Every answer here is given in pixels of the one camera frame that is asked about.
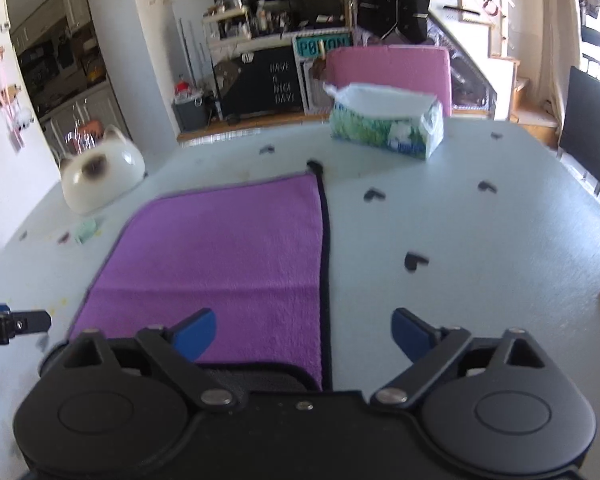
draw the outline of blue license plate sign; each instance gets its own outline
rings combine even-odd
[[[296,37],[296,51],[300,57],[320,56],[318,44],[324,43],[324,51],[328,52],[341,46],[351,46],[351,35],[348,32],[341,34],[320,34],[317,36]]]

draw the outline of metal screw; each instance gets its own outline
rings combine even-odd
[[[296,410],[301,410],[302,412],[312,410],[313,408],[314,406],[308,400],[301,400],[296,404]]]
[[[382,404],[402,404],[409,399],[407,393],[400,388],[383,388],[376,393],[376,399]]]
[[[234,400],[234,396],[232,396],[231,392],[228,392],[227,390],[216,388],[215,390],[207,390],[206,392],[202,392],[202,395],[200,395],[200,400],[209,406],[226,406],[231,404],[231,402]]]

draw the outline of purple towel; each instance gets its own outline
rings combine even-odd
[[[324,387],[321,186],[307,173],[149,203],[100,270],[71,337],[86,328],[132,336],[208,307],[218,332],[199,362],[292,364]]]

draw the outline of kitchen counter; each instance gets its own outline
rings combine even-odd
[[[57,106],[56,108],[53,108],[52,110],[49,110],[46,114],[44,114],[42,117],[40,117],[38,119],[38,121],[42,124],[45,123],[46,121],[48,121],[54,114],[57,114],[58,112],[65,110],[66,108],[70,108],[71,106],[74,105],[74,103],[76,101],[80,101],[81,99],[87,98],[92,94],[95,94],[96,92],[102,90],[103,88],[106,88],[107,86],[110,86],[111,83],[109,82],[109,80],[104,80],[102,83],[98,83],[96,85],[93,85],[89,88],[87,88],[84,92],[80,92],[78,95],[75,95],[73,97],[68,98],[64,103],[62,103],[61,105]]]

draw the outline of small green object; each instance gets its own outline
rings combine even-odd
[[[79,244],[87,243],[98,230],[98,223],[92,218],[80,225],[75,231],[75,241]]]

